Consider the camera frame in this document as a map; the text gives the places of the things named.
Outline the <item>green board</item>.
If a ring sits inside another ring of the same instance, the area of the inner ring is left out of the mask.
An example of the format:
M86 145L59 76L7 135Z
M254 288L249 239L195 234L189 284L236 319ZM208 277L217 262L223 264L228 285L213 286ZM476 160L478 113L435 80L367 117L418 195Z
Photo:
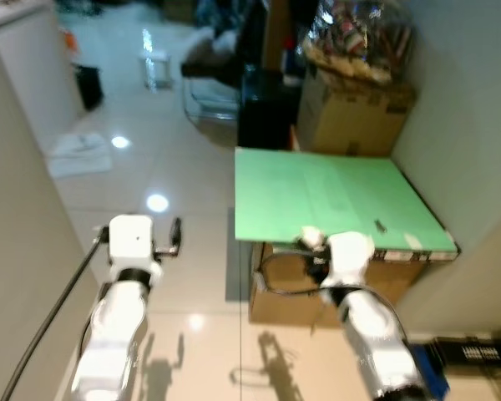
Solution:
M387 233L376 229L374 219L387 226ZM236 149L235 237L289 243L304 226L326 234L365 234L377 246L378 260L451 261L460 253L388 158ZM417 237L423 249L408 248L404 233Z

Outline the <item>cardboard box under green board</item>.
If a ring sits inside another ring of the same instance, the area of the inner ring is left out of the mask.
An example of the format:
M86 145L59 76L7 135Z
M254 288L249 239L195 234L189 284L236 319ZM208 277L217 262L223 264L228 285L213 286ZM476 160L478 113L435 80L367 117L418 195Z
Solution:
M397 305L423 275L425 261L372 261L366 283ZM254 324L306 328L341 328L336 306L319 293L296 292L318 287L305 272L305 264L295 251L281 246L262 245L251 263L251 295L248 321Z

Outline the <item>white cloth on floor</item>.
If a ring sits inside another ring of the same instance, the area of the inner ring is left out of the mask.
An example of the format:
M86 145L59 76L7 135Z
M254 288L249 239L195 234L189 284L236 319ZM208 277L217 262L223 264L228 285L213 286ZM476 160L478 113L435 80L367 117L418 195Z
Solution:
M49 175L56 180L110 171L113 160L109 147L109 141L97 133L63 136L47 156Z

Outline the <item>tall cardboard box with labels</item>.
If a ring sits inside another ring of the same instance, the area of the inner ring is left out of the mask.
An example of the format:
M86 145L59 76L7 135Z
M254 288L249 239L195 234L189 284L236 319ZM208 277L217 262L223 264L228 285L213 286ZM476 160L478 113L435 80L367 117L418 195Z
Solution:
M416 103L411 85L373 85L313 69L306 73L296 140L327 155L388 157Z

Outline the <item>black side cabinet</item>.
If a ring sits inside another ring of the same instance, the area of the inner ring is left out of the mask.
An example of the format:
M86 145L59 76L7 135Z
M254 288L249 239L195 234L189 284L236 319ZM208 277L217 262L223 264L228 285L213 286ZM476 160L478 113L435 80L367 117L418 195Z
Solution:
M263 150L291 149L291 127L296 123L301 81L286 84L284 75L247 64L240 80L236 145Z

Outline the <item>blue cloth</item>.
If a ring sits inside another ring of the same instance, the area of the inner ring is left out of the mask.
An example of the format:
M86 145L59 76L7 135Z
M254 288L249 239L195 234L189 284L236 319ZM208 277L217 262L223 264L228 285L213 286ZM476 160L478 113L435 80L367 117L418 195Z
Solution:
M425 387L433 397L433 401L444 401L450 389L448 380L445 378L443 364L435 358L433 348L427 344L408 344L416 367L422 375Z

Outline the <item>black bin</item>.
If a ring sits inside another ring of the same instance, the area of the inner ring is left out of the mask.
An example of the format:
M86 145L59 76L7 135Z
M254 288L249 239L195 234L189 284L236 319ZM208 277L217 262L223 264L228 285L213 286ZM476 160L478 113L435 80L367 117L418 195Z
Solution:
M97 109L104 99L100 69L97 66L74 64L73 72L85 110L90 112Z

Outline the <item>small white stool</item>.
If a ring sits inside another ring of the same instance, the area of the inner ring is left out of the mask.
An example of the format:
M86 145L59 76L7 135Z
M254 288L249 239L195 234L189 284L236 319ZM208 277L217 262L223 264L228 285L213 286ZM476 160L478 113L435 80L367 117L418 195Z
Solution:
M173 87L171 57L166 51L144 51L140 54L140 72L144 87L150 91Z

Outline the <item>flat black box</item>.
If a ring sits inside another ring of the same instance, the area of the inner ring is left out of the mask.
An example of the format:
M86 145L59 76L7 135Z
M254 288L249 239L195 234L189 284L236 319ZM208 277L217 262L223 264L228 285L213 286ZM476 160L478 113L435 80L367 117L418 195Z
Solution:
M501 369L501 338L434 338L427 351L442 367Z

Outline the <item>white cabinet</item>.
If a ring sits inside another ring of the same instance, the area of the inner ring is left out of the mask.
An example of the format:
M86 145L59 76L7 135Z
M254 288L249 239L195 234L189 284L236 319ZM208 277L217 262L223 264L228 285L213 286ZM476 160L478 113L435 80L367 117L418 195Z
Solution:
M0 62L48 155L85 114L53 0L0 0Z

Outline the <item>brown wooden board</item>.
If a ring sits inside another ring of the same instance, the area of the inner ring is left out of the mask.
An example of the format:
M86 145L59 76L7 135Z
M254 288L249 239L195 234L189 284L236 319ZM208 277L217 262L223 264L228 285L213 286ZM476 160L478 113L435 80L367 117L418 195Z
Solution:
M282 69L285 42L292 35L291 0L259 0L265 10L261 67L270 72Z

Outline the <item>plastic wrapped snack gift basket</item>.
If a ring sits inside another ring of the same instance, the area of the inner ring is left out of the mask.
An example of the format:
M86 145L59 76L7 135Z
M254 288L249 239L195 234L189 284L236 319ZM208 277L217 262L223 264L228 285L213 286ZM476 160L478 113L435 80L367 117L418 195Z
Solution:
M300 49L317 68L389 85L406 73L414 39L403 0L318 0Z

